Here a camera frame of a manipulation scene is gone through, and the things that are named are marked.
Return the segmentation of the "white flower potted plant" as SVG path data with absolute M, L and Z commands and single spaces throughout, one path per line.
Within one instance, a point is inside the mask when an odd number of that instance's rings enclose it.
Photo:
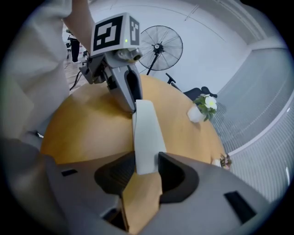
M 201 94 L 193 101 L 187 116 L 191 122 L 199 123 L 210 120 L 216 112 L 216 99 L 210 95 Z

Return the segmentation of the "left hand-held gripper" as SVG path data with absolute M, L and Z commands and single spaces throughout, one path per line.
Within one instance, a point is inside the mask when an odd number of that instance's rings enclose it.
M 142 57 L 140 41 L 140 23 L 127 12 L 98 21 L 92 29 L 86 65 L 80 68 L 89 84 L 112 78 L 110 93 L 126 112 L 135 112 L 134 100 L 142 99 L 141 78 L 135 67 Z

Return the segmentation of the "black office chair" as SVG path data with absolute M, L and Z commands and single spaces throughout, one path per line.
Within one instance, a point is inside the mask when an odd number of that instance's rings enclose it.
M 166 73 L 165 75 L 169 78 L 167 83 L 180 91 L 180 89 L 176 86 L 176 81 L 168 73 Z M 211 93 L 208 87 L 206 86 L 203 86 L 202 88 L 193 88 L 183 93 L 192 101 L 194 101 L 200 95 L 208 95 L 214 98 L 218 97 L 217 94 Z

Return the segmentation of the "white glasses case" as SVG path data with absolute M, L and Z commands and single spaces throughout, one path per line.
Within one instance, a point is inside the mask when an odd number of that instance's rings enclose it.
M 137 174 L 157 172 L 158 154 L 166 152 L 166 147 L 151 101 L 136 100 L 136 112 L 132 115 L 132 129 Z

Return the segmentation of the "person's left forearm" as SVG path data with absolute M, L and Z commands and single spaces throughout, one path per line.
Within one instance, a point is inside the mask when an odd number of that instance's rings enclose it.
M 77 40 L 90 52 L 95 22 L 91 16 L 88 0 L 72 0 L 72 11 L 63 21 Z

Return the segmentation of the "small pink potted plant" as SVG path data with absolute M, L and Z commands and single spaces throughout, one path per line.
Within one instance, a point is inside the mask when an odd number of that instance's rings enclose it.
M 226 170 L 230 170 L 232 160 L 228 154 L 220 156 L 220 159 L 214 159 L 212 160 L 212 164 L 218 167 L 221 167 Z

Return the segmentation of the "grey printed shirt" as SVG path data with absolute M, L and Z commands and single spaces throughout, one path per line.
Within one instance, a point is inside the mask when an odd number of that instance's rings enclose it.
M 49 121 L 69 95 L 63 19 L 72 0 L 46 0 L 25 21 L 0 69 L 0 136 L 41 147 Z

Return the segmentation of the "black standing fan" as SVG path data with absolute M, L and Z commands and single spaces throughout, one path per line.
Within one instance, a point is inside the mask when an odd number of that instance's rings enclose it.
M 139 63 L 147 74 L 173 67 L 183 53 L 183 42 L 179 34 L 167 26 L 156 25 L 141 33 Z

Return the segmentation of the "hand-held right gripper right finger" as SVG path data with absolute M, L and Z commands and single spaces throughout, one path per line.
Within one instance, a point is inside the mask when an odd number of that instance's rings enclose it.
M 158 172 L 128 206 L 133 235 L 226 235 L 268 207 L 228 170 L 161 152 Z

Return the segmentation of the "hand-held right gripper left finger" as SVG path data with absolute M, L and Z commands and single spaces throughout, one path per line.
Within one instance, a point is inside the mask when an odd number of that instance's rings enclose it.
M 69 235 L 128 235 L 111 221 L 128 225 L 122 193 L 135 171 L 134 152 L 60 165 L 46 156 L 45 168 Z

